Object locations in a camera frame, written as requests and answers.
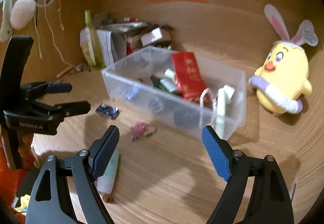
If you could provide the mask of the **light green cream tube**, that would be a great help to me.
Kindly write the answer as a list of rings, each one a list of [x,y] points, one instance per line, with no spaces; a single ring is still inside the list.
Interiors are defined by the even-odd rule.
[[[103,193],[103,194],[111,194],[112,193],[116,175],[117,175],[119,157],[120,157],[120,152],[118,150],[115,150],[113,152],[110,162],[104,172],[104,175],[100,176],[97,180],[98,192]]]

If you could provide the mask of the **small brown round nut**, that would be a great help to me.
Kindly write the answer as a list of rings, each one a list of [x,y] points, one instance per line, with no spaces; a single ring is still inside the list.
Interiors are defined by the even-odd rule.
[[[107,204],[111,204],[114,201],[113,196],[111,194],[103,194],[102,200]]]

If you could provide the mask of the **purple bottle black cap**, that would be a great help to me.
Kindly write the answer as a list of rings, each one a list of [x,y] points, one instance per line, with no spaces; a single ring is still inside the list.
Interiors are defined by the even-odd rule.
[[[192,109],[174,111],[174,124],[179,127],[195,128],[199,126],[200,113]]]

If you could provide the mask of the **dark green glass bottle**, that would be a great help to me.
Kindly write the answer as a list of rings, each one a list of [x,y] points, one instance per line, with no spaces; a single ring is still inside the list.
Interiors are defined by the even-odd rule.
[[[154,75],[150,76],[150,80],[153,86],[157,89],[163,90],[170,94],[182,97],[182,93],[178,89],[178,87],[168,78],[158,78]]]

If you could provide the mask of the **red paper envelope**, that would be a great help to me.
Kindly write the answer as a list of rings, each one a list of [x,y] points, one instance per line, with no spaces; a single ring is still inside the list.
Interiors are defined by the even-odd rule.
[[[176,81],[184,99],[198,101],[207,88],[193,52],[178,52],[171,56]]]

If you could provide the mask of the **white tape roll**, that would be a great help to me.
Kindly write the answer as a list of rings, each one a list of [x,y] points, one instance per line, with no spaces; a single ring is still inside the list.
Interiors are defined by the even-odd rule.
[[[226,84],[222,88],[218,89],[217,92],[217,101],[216,101],[216,115],[225,116],[226,115],[226,106],[230,103],[235,89]]]

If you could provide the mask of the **dark blue small packet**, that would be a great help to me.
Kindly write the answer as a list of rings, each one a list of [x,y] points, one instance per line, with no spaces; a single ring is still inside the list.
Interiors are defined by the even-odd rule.
[[[118,115],[120,114],[120,111],[118,107],[113,107],[110,105],[106,105],[105,103],[101,103],[99,107],[96,109],[96,113],[98,115],[101,115],[105,118],[109,118],[111,120],[115,120]]]

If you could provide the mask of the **yellow green spray bottle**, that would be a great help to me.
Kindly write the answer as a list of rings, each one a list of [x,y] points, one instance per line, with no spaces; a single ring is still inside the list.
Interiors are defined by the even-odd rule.
[[[92,22],[90,10],[85,11],[86,27],[80,31],[80,47],[87,64],[93,69],[103,69],[104,59],[97,31]]]

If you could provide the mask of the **white fluffy pompom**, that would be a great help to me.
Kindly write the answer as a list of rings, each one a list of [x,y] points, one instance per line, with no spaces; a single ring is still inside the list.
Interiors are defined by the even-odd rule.
[[[34,0],[17,0],[12,7],[10,23],[13,29],[20,30],[32,20],[36,9]]]

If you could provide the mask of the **pile of papers and books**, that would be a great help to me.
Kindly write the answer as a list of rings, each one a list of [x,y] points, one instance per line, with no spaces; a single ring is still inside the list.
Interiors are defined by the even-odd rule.
[[[124,18],[122,22],[118,23],[107,13],[95,15],[94,27],[97,30],[106,67],[144,48],[141,43],[141,36],[153,29],[165,29],[169,31],[170,36],[174,30],[168,24],[154,24],[133,17]],[[171,41],[150,46],[172,49]]]

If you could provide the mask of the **yellow chick plush toy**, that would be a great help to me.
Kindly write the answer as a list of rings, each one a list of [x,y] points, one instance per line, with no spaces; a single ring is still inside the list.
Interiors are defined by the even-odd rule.
[[[303,110],[300,96],[312,94],[309,61],[302,46],[317,46],[318,37],[308,19],[302,21],[296,34],[290,37],[275,6],[268,3],[264,13],[281,39],[274,43],[263,65],[249,78],[249,84],[256,89],[259,103],[269,112],[299,114]]]

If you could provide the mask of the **small white cardboard box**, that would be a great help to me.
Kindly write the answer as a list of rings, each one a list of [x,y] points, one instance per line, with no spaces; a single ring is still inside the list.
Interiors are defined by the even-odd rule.
[[[171,41],[169,31],[161,28],[155,28],[149,33],[141,36],[141,43],[143,47],[149,45],[156,45],[158,43],[165,43]]]

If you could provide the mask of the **clear plastic storage bin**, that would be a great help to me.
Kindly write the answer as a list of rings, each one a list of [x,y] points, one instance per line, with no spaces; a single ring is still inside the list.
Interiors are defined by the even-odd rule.
[[[192,136],[211,125],[229,139],[245,123],[245,72],[221,62],[196,56],[203,82],[212,99],[205,103],[185,99],[174,73],[175,51],[148,46],[102,71],[110,99]]]

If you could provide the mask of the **pink charm keychain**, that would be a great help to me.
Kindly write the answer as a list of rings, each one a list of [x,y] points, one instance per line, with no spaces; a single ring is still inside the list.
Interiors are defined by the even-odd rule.
[[[132,141],[136,141],[141,137],[150,137],[154,135],[157,131],[157,128],[146,124],[144,122],[137,122],[136,125],[131,127],[131,139]]]

